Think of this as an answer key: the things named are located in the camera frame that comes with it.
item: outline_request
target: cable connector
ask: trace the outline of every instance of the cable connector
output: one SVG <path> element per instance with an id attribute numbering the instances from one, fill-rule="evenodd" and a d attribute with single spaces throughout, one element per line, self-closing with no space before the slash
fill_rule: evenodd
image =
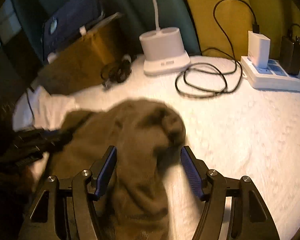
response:
<path id="1" fill-rule="evenodd" d="M 253 32 L 253 33 L 257 33 L 257 34 L 260 33 L 260 27 L 259 27 L 258 24 L 253 24 L 253 25 L 252 25 L 252 32 Z"/>

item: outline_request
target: power strip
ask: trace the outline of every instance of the power strip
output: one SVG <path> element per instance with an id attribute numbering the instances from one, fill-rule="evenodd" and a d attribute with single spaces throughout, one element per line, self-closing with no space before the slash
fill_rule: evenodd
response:
<path id="1" fill-rule="evenodd" d="M 248 57 L 241 57 L 243 78 L 255 89 L 292 90 L 300 92 L 300 72 L 292 76 L 285 72 L 279 62 L 270 59 L 267 68 L 257 68 Z"/>

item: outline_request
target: brown fabric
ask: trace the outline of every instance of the brown fabric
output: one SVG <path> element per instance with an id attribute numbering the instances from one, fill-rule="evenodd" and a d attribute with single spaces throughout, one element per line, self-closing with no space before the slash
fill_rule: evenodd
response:
<path id="1" fill-rule="evenodd" d="M 124 38 L 116 21 L 87 33 L 60 52 L 38 73 L 39 84 L 50 94 L 69 95 L 102 84 L 101 69 L 124 55 Z"/>
<path id="2" fill-rule="evenodd" d="M 89 112 L 67 115 L 62 129 L 73 127 Z M 184 145 L 185 127 L 166 105 L 127 101 L 108 112 L 93 114 L 64 150 L 52 157 L 51 172 L 59 179 L 76 175 L 101 158 L 109 145 L 118 149 L 116 171 L 97 205 L 109 238 L 159 240 L 168 235 L 168 202 L 158 174 L 158 160 Z"/>

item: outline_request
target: metal screw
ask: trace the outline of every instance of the metal screw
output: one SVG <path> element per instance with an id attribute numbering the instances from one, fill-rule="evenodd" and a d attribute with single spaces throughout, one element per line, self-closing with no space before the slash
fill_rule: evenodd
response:
<path id="1" fill-rule="evenodd" d="M 218 172 L 216 170 L 209 170 L 209 174 L 211 176 L 216 176 L 218 174 Z"/>
<path id="2" fill-rule="evenodd" d="M 90 174 L 90 170 L 83 170 L 82 172 L 81 172 L 81 174 L 82 174 L 82 176 L 88 176 L 89 174 Z"/>
<path id="3" fill-rule="evenodd" d="M 53 175 L 52 175 L 52 176 L 49 176 L 49 177 L 48 177 L 48 181 L 49 181 L 49 182 L 54 182 L 55 180 L 56 180 L 56 176 L 53 176 Z"/>
<path id="4" fill-rule="evenodd" d="M 248 176 L 243 176 L 242 179 L 243 179 L 245 182 L 250 182 L 250 181 L 251 181 L 250 177 L 248 177 Z"/>

